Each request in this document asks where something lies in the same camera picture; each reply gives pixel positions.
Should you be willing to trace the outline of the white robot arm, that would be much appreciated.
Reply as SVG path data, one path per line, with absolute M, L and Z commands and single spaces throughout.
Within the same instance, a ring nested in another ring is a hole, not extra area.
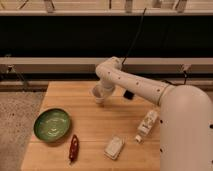
M 126 73 L 115 56 L 95 73 L 97 99 L 120 86 L 160 107 L 160 171 L 213 171 L 213 101 L 203 90 Z

